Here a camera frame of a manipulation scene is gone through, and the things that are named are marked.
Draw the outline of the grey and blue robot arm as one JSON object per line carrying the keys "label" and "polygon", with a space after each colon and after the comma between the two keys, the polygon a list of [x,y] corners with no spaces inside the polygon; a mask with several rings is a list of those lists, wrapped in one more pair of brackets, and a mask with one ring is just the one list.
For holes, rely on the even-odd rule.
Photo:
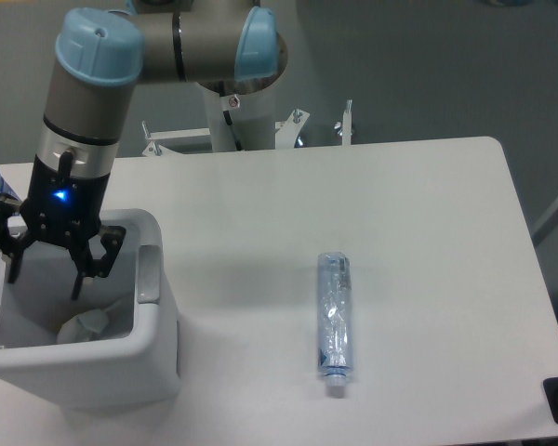
{"label": "grey and blue robot arm", "polygon": [[136,1],[130,12],[78,7],[64,17],[27,197],[0,194],[0,252],[15,282],[25,251],[68,251],[77,275],[107,277],[126,230],[100,218],[139,83],[252,81],[275,75],[279,34],[256,1]]}

